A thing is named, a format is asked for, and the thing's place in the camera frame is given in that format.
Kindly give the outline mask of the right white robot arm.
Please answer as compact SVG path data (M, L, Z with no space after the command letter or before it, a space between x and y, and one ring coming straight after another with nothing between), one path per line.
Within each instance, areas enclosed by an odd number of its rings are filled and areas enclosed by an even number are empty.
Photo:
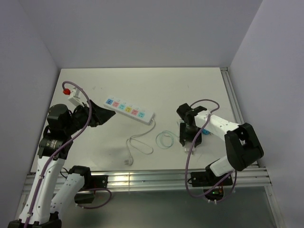
M203 106L192 108L187 103L179 106L179 140L184 147L189 144L188 156L202 142L202 131L207 130L224 141L226 155L206 167L206 181L216 185L222 175L242 171L264 156L264 151L252 125L225 120Z

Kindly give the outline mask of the white charger block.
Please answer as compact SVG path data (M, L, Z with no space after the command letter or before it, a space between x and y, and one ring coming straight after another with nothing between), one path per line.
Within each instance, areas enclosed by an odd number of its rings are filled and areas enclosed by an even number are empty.
M184 145L183 148L184 148L184 152L186 154L188 154L189 152L191 152L191 154L194 155L197 152L195 146L192 146L191 142L185 142L185 145Z

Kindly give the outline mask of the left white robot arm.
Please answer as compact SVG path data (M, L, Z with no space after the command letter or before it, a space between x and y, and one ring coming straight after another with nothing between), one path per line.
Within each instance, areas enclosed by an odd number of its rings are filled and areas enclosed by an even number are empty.
M106 123L115 111L104 109L93 101L78 105L70 111L64 104L50 107L48 125L38 146L38 165L26 205L19 218L9 223L10 228L60 228L62 218L75 195L92 186L90 168L73 166L55 193L59 174L73 144L72 135L79 135L87 127Z

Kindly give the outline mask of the white colourful power strip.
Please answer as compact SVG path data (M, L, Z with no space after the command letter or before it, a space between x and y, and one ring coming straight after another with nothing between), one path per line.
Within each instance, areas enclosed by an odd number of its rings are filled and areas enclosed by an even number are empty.
M108 96L104 106L145 125L150 125L155 116L154 112L115 96Z

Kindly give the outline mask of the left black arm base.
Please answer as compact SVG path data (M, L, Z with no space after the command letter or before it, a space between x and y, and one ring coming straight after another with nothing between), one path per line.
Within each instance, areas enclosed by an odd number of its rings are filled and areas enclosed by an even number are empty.
M76 204L90 204L95 199L96 191L88 191L88 189L107 188L108 175L92 175L89 182L83 186L75 195Z

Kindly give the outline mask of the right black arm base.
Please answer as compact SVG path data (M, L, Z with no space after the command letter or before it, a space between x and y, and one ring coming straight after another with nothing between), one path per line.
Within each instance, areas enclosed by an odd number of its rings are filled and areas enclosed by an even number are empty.
M215 176L211 171L191 172L188 184L192 187L212 187L225 175ZM209 200L221 200L224 197L224 186L232 186L232 176L229 175L225 180L216 186L214 190L206 195Z

